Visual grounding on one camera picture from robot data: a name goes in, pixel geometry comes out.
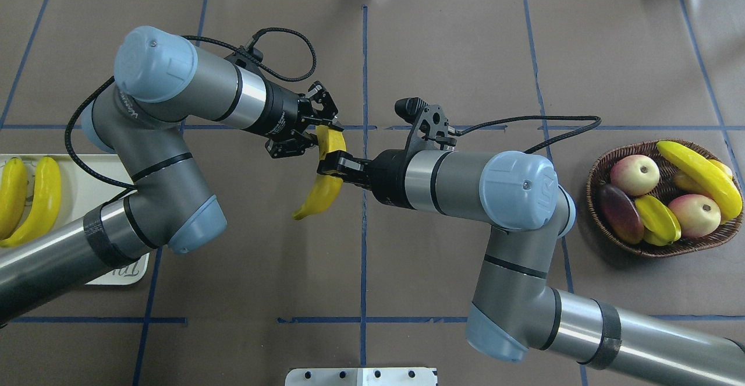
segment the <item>metal bracket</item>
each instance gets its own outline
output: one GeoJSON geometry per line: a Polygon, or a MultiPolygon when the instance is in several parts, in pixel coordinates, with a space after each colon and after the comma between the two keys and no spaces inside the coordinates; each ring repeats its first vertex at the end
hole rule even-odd
{"type": "Polygon", "coordinates": [[[295,369],[285,386],[437,386],[437,369],[428,367],[381,367],[295,369]]]}

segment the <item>brown woven basket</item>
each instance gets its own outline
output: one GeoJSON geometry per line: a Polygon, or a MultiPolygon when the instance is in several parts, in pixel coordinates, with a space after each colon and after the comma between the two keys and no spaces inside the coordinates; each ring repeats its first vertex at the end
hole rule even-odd
{"type": "MultiPolygon", "coordinates": [[[[676,141],[679,144],[696,151],[709,160],[719,160],[719,158],[711,154],[710,151],[692,142],[678,139],[662,140],[676,141]]],[[[657,197],[663,203],[668,204],[676,197],[686,194],[686,192],[678,189],[678,187],[673,184],[672,176],[678,171],[678,168],[660,155],[660,152],[657,150],[658,141],[659,140],[645,141],[643,143],[629,144],[613,149],[602,155],[598,161],[594,163],[593,168],[590,169],[586,189],[587,205],[589,206],[590,215],[593,217],[593,221],[598,225],[601,232],[603,232],[603,234],[613,243],[620,246],[620,248],[635,255],[646,256],[649,258],[663,258],[700,250],[708,250],[722,245],[727,240],[732,239],[732,237],[737,234],[737,230],[740,229],[740,225],[742,225],[742,213],[731,221],[725,222],[709,235],[695,239],[681,238],[678,242],[668,246],[649,245],[649,243],[646,243],[643,240],[638,245],[628,245],[628,243],[623,242],[613,234],[609,229],[610,226],[604,221],[603,217],[598,216],[598,213],[595,211],[594,193],[597,191],[600,184],[610,182],[610,169],[617,161],[628,155],[647,155],[657,163],[657,166],[659,166],[660,181],[659,184],[657,184],[657,187],[650,192],[651,195],[654,195],[654,197],[657,197]]],[[[737,183],[737,179],[735,179],[734,182],[741,197],[742,189],[740,188],[740,184],[737,183]]]]}

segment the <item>black rubber band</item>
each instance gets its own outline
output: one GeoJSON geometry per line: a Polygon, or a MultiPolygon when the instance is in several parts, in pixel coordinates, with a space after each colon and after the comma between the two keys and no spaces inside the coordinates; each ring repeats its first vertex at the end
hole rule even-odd
{"type": "Polygon", "coordinates": [[[101,208],[94,208],[83,216],[83,232],[86,234],[88,245],[91,246],[98,259],[107,266],[111,268],[127,267],[139,258],[132,259],[125,256],[114,243],[111,243],[104,229],[104,224],[101,222],[101,208]]]}
{"type": "Polygon", "coordinates": [[[132,208],[130,207],[130,197],[125,197],[125,216],[127,216],[127,220],[130,222],[130,226],[132,226],[132,230],[135,232],[135,235],[137,235],[139,240],[141,240],[142,243],[147,245],[149,248],[156,250],[159,246],[155,245],[155,243],[151,242],[151,240],[149,240],[147,236],[144,235],[144,232],[142,232],[142,229],[140,229],[137,221],[135,221],[135,217],[132,214],[132,208]]]}
{"type": "Polygon", "coordinates": [[[503,261],[490,255],[484,255],[484,261],[489,262],[490,264],[498,265],[508,270],[520,272],[521,274],[530,275],[531,277],[536,277],[538,279],[546,279],[546,277],[548,277],[548,272],[542,272],[534,270],[532,268],[523,267],[522,265],[513,264],[510,261],[503,261]]]}
{"type": "Polygon", "coordinates": [[[243,94],[243,76],[240,75],[240,69],[237,68],[236,65],[233,65],[235,68],[235,73],[237,73],[237,90],[235,91],[235,98],[233,98],[233,102],[230,105],[230,108],[225,112],[225,114],[221,115],[220,118],[216,119],[215,121],[222,121],[226,118],[228,118],[233,111],[235,111],[235,107],[237,107],[237,102],[240,100],[240,95],[243,94]]]}
{"type": "Polygon", "coordinates": [[[555,288],[551,288],[554,293],[554,325],[551,327],[551,333],[548,335],[548,340],[543,344],[542,347],[538,348],[540,351],[546,351],[548,347],[554,344],[556,335],[559,333],[559,325],[561,325],[561,295],[555,288]]]}
{"type": "Polygon", "coordinates": [[[739,346],[739,347],[740,347],[740,349],[742,349],[742,351],[743,351],[743,352],[745,352],[745,344],[743,344],[742,342],[740,342],[740,341],[735,341],[735,340],[733,340],[732,338],[724,338],[724,339],[726,339],[726,340],[730,340],[730,341],[734,342],[736,346],[739,346]]]}
{"type": "Polygon", "coordinates": [[[614,306],[612,306],[612,304],[599,302],[597,300],[595,300],[595,302],[598,303],[598,306],[601,308],[601,316],[603,317],[603,335],[601,336],[601,343],[598,346],[598,350],[595,351],[595,354],[591,359],[580,364],[596,370],[605,370],[610,367],[620,351],[620,344],[622,343],[622,339],[620,338],[622,335],[622,332],[620,331],[620,317],[618,316],[618,311],[614,306]]]}
{"type": "Polygon", "coordinates": [[[445,212],[439,207],[439,203],[437,202],[437,190],[435,189],[435,184],[437,182],[437,173],[439,172],[439,166],[442,165],[442,161],[445,160],[445,156],[449,155],[450,153],[453,153],[452,150],[450,152],[445,152],[444,155],[439,156],[437,158],[436,163],[434,163],[434,168],[432,168],[432,177],[429,180],[429,193],[432,197],[432,204],[434,204],[434,208],[440,213],[445,214],[445,212]]]}
{"type": "Polygon", "coordinates": [[[142,171],[139,171],[138,173],[132,176],[132,181],[137,182],[140,179],[148,175],[151,175],[152,173],[156,173],[157,171],[160,171],[160,169],[167,168],[173,164],[178,163],[179,161],[190,160],[193,157],[194,156],[192,156],[191,153],[182,153],[181,155],[173,156],[172,158],[168,158],[165,161],[161,161],[159,163],[156,163],[153,166],[149,166],[146,169],[142,169],[142,171]]]}

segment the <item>light blue plastic cap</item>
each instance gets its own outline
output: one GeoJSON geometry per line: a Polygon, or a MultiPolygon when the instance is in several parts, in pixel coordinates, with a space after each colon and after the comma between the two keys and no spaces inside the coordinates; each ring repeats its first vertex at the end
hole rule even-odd
{"type": "Polygon", "coordinates": [[[176,231],[168,247],[177,254],[190,253],[218,237],[227,226],[218,197],[213,195],[176,231]]]}
{"type": "Polygon", "coordinates": [[[526,346],[498,327],[473,303],[466,323],[466,339],[476,351],[503,362],[519,363],[527,354],[526,346]]]}
{"type": "Polygon", "coordinates": [[[93,126],[93,105],[95,104],[95,100],[88,104],[88,106],[83,110],[83,114],[80,116],[80,124],[83,126],[83,133],[85,133],[86,137],[88,137],[88,140],[95,144],[96,147],[98,147],[101,150],[104,150],[106,153],[114,153],[114,149],[109,147],[108,144],[104,143],[103,140],[101,140],[100,137],[98,137],[98,133],[95,132],[95,127],[93,126]]]}
{"type": "Polygon", "coordinates": [[[180,94],[197,71],[197,49],[181,36],[152,26],[127,34],[114,60],[114,79],[123,93],[142,102],[180,94]]]}
{"type": "Polygon", "coordinates": [[[571,230],[572,226],[574,226],[574,221],[577,219],[577,206],[575,205],[574,200],[572,200],[572,196],[569,195],[568,192],[566,192],[564,187],[559,185],[559,188],[561,189],[561,192],[564,193],[564,195],[566,196],[567,203],[569,203],[569,219],[567,219],[567,224],[566,227],[564,227],[564,230],[559,233],[559,237],[561,238],[562,236],[569,233],[569,230],[571,230]]]}
{"type": "Polygon", "coordinates": [[[532,230],[554,215],[558,184],[547,158],[509,150],[487,162],[478,191],[484,211],[498,226],[532,230]]]}

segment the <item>eggplant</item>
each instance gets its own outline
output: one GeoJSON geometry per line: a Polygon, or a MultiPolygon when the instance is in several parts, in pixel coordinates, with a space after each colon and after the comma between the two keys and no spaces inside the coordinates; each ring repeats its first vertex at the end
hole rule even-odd
{"type": "Polygon", "coordinates": [[[613,184],[603,184],[598,189],[598,209],[613,233],[629,245],[644,239],[644,224],[630,198],[613,184]]]}

